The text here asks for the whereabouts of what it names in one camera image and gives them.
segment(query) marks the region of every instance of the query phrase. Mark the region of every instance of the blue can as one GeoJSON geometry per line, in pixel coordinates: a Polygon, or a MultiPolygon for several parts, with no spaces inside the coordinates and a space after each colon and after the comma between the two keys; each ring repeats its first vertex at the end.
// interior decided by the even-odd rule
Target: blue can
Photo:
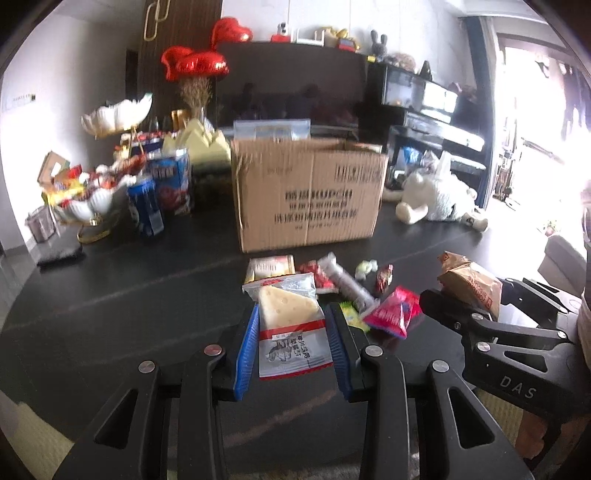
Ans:
{"type": "Polygon", "coordinates": [[[156,198],[156,185],[151,176],[138,177],[135,185],[127,189],[127,195],[131,218],[142,235],[154,236],[164,230],[156,198]]]}
{"type": "MultiPolygon", "coordinates": [[[[143,140],[142,148],[144,149],[144,154],[148,154],[150,152],[160,150],[164,140],[162,138],[150,138],[149,140],[143,140]]],[[[129,156],[133,157],[134,155],[141,155],[142,151],[139,149],[139,143],[133,142],[131,144],[131,150],[129,151],[129,156]]]]}

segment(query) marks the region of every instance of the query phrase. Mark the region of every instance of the cheese snack package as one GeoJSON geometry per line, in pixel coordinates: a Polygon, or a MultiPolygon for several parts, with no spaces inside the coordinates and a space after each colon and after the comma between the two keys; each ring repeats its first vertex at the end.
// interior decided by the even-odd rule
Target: cheese snack package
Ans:
{"type": "Polygon", "coordinates": [[[292,377],[332,365],[314,274],[253,281],[242,291],[259,304],[259,376],[292,377]]]}

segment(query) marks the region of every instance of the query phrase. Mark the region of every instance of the white fruit bowl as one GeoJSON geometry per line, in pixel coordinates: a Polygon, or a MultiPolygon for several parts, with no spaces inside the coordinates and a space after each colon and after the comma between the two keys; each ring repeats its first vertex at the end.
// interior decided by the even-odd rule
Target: white fruit bowl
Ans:
{"type": "Polygon", "coordinates": [[[61,223],[80,222],[93,225],[127,203],[126,188],[135,183],[135,177],[125,175],[112,189],[99,188],[87,200],[71,200],[65,208],[54,206],[61,223]]]}
{"type": "Polygon", "coordinates": [[[116,105],[102,106],[88,115],[82,115],[80,121],[90,135],[105,137],[136,127],[148,116],[151,107],[152,94],[146,93],[139,102],[123,100],[116,105]]]}

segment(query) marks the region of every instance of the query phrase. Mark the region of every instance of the red candy wrapper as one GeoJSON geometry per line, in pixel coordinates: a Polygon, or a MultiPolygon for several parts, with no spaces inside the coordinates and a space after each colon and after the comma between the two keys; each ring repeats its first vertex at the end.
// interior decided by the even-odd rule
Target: red candy wrapper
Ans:
{"type": "Polygon", "coordinates": [[[386,265],[378,270],[378,275],[375,277],[375,290],[378,295],[386,291],[386,288],[392,283],[393,265],[386,265]]]}
{"type": "Polygon", "coordinates": [[[316,286],[316,293],[321,295],[323,293],[337,293],[339,289],[335,287],[335,284],[326,276],[324,270],[322,270],[316,260],[310,260],[298,267],[300,273],[313,273],[314,274],[314,285],[316,286]]]}
{"type": "Polygon", "coordinates": [[[405,339],[408,324],[420,313],[422,312],[418,305],[418,295],[404,287],[396,287],[386,300],[363,318],[363,321],[372,328],[405,339]]]}

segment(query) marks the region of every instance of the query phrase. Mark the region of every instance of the candy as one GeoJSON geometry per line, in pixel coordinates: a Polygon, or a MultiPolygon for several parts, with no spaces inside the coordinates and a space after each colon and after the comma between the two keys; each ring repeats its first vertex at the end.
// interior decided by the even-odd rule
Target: candy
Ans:
{"type": "Polygon", "coordinates": [[[386,288],[392,283],[392,270],[393,265],[386,265],[378,270],[378,275],[375,278],[375,290],[378,295],[381,295],[386,291],[386,288]]]}
{"type": "Polygon", "coordinates": [[[355,280],[363,281],[369,272],[375,272],[378,269],[377,260],[363,260],[355,268],[355,280]]]}

